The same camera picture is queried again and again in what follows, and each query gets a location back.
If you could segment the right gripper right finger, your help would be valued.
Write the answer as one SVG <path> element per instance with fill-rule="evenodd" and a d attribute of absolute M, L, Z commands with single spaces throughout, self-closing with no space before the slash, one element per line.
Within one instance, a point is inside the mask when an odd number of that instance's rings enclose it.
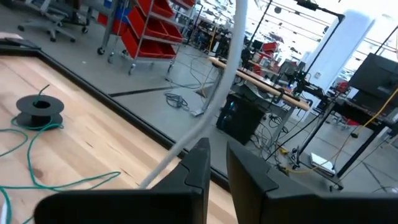
<path fill-rule="evenodd" d="M 239 224 L 398 224 L 396 194 L 316 192 L 235 142 L 226 163 Z"/>

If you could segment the black monitor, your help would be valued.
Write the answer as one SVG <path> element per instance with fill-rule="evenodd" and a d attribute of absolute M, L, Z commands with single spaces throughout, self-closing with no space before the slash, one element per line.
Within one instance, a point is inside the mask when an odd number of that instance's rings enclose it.
<path fill-rule="evenodd" d="M 398 62 L 370 53 L 351 77 L 349 86 L 358 90 L 353 101 L 375 110 L 398 88 Z"/>

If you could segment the metal rack with red bins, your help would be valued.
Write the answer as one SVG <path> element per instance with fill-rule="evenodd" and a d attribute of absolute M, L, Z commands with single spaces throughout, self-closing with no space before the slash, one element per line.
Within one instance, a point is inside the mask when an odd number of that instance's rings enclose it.
<path fill-rule="evenodd" d="M 115 35 L 108 62 L 120 55 L 131 61 L 131 75 L 139 62 L 153 66 L 167 62 L 174 67 L 184 32 L 197 0 L 104 0 L 109 15 L 101 12 L 97 22 Z"/>

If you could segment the wooden workbench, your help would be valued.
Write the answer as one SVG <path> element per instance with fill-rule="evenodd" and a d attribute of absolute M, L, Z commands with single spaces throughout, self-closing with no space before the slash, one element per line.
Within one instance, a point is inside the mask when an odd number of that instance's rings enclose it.
<path fill-rule="evenodd" d="M 243 80 L 253 83 L 259 89 L 267 91 L 272 95 L 279 96 L 282 93 L 283 88 L 281 86 L 279 86 L 278 84 L 274 84 L 269 79 L 263 78 L 262 76 L 257 75 L 253 72 L 242 72 L 240 70 L 237 70 L 236 75 Z M 285 91 L 282 94 L 282 99 L 304 111 L 308 111 L 310 109 L 309 104 L 303 98 L 295 98 L 293 94 L 289 92 Z"/>

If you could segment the grey office chair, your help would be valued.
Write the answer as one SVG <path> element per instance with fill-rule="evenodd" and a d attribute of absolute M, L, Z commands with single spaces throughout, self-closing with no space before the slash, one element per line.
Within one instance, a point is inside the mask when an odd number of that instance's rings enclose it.
<path fill-rule="evenodd" d="M 39 19 L 31 19 L 17 26 L 24 32 L 27 27 L 40 28 L 50 36 L 51 42 L 57 41 L 57 34 L 63 34 L 74 43 L 76 37 L 63 26 L 70 24 L 81 26 L 81 33 L 88 32 L 89 20 L 81 20 L 80 0 L 25 0 L 25 5 L 39 13 Z"/>

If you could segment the black plastic spool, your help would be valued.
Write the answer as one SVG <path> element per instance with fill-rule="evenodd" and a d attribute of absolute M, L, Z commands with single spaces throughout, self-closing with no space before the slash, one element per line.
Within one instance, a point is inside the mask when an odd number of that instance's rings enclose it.
<path fill-rule="evenodd" d="M 55 128 L 61 125 L 61 112 L 64 104 L 58 98 L 48 95 L 28 95 L 16 101 L 20 113 L 15 117 L 16 126 L 30 130 L 40 130 L 45 127 Z"/>

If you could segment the white flat box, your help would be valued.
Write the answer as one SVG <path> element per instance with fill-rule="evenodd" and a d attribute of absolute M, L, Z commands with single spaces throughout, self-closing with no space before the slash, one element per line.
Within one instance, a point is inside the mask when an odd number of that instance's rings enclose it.
<path fill-rule="evenodd" d="M 309 155 L 310 159 L 310 167 L 321 173 L 326 174 L 327 176 L 334 176 L 336 174 L 336 170 L 332 162 L 320 157 L 317 154 L 311 153 Z"/>

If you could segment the black computer tower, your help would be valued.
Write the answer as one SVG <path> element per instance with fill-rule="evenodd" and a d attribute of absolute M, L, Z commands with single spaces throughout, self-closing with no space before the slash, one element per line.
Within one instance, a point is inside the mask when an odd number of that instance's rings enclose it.
<path fill-rule="evenodd" d="M 264 112 L 253 102 L 237 95 L 229 94 L 222 107 L 216 127 L 245 145 L 259 126 Z"/>

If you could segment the white round pillar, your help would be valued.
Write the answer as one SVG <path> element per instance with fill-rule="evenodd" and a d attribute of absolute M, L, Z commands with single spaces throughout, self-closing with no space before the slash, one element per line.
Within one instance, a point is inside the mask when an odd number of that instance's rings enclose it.
<path fill-rule="evenodd" d="M 373 27 L 376 16 L 355 9 L 335 19 L 306 59 L 309 82 L 327 90 Z"/>

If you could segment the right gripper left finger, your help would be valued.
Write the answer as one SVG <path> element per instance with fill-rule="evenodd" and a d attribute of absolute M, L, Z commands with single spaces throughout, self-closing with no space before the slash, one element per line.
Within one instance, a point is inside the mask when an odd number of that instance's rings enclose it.
<path fill-rule="evenodd" d="M 210 142 L 201 138 L 150 189 L 70 190 L 41 200 L 35 224 L 205 224 Z"/>

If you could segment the black bench robot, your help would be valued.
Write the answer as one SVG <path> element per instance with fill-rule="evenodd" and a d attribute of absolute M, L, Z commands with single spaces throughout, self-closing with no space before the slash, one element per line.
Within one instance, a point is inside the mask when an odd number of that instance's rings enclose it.
<path fill-rule="evenodd" d="M 292 73 L 280 73 L 279 77 L 285 76 L 288 80 L 288 87 L 292 87 L 294 83 L 296 83 L 295 88 L 288 92 L 286 88 L 279 88 L 278 91 L 280 92 L 279 99 L 281 99 L 284 95 L 290 94 L 290 96 L 295 99 L 296 101 L 300 101 L 301 94 L 303 92 L 307 92 L 321 101 L 329 102 L 329 97 L 324 93 L 323 89 L 319 86 L 316 86 L 309 81 L 306 81 L 307 73 L 303 71 L 293 71 Z"/>

